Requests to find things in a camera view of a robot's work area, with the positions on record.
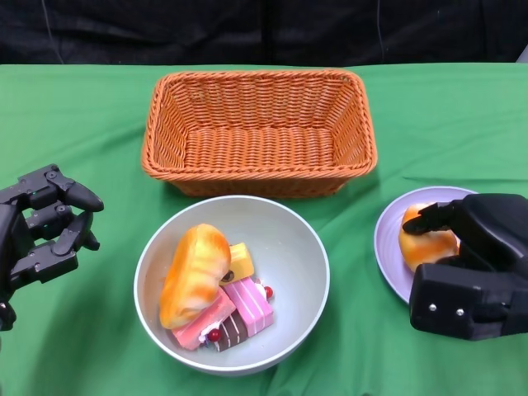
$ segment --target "bread roll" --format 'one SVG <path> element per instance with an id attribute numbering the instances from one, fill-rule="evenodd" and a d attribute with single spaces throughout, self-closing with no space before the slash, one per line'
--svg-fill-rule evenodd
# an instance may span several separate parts
<path id="1" fill-rule="evenodd" d="M 179 328 L 213 304 L 230 262 L 229 243 L 218 229 L 208 224 L 189 229 L 178 243 L 163 285 L 162 326 Z"/>
<path id="2" fill-rule="evenodd" d="M 452 231 L 431 231 L 423 235 L 411 235 L 403 231 L 403 225 L 419 216 L 418 211 L 431 204 L 410 206 L 403 215 L 399 230 L 399 247 L 408 267 L 415 272 L 424 262 L 435 263 L 443 257 L 458 254 L 455 234 Z"/>

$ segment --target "green table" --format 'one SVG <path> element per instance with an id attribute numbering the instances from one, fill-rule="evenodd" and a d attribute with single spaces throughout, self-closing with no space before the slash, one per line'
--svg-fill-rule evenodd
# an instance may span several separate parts
<path id="1" fill-rule="evenodd" d="M 0 67 L 0 186 L 55 162 L 106 205 L 93 225 L 101 250 L 81 251 L 75 272 L 12 299 L 18 320 L 2 334 L 4 394 L 525 395 L 528 335 L 471 343 L 413 330 L 372 246 L 384 207 L 418 187 L 528 196 L 528 67 L 520 64 L 353 68 L 370 99 L 376 171 L 333 197 L 286 201 L 328 251 L 331 290 L 318 326 L 280 365 L 234 379 L 195 372 L 154 345 L 136 316 L 134 270 L 153 232 L 196 200 L 139 165 L 151 92 L 171 71 L 221 68 Z"/>

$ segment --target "orange wicker basket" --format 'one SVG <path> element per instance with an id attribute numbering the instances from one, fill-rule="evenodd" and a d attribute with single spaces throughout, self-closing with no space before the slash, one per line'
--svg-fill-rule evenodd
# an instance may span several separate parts
<path id="1" fill-rule="evenodd" d="M 326 196 L 376 162 L 365 86 L 334 69 L 169 74 L 142 153 L 189 196 Z"/>

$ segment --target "robotic hand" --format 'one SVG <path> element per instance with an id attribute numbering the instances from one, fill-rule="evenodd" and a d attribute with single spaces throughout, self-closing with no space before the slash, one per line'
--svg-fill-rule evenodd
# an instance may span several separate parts
<path id="1" fill-rule="evenodd" d="M 417 268 L 412 326 L 468 340 L 528 332 L 528 200 L 472 194 L 419 213 L 405 232 L 451 229 L 460 251 Z"/>
<path id="2" fill-rule="evenodd" d="M 84 212 L 75 215 L 70 205 Z M 31 216 L 24 219 L 22 211 L 30 208 Z M 99 248 L 90 228 L 93 212 L 103 208 L 93 192 L 63 176 L 56 165 L 19 177 L 0 191 L 0 331 L 11 330 L 17 320 L 9 304 L 15 290 L 74 270 L 82 246 Z M 48 242 L 36 246 L 40 238 Z"/>

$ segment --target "purple plate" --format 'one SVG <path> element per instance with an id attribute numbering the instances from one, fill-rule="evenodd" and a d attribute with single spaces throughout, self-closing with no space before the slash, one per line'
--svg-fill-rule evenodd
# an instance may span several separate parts
<path id="1" fill-rule="evenodd" d="M 474 191 L 458 187 L 434 186 L 408 192 L 394 200 L 383 211 L 374 231 L 374 250 L 378 266 L 390 287 L 407 304 L 411 295 L 414 273 L 403 261 L 399 250 L 398 232 L 403 214 L 410 205 L 459 200 Z"/>

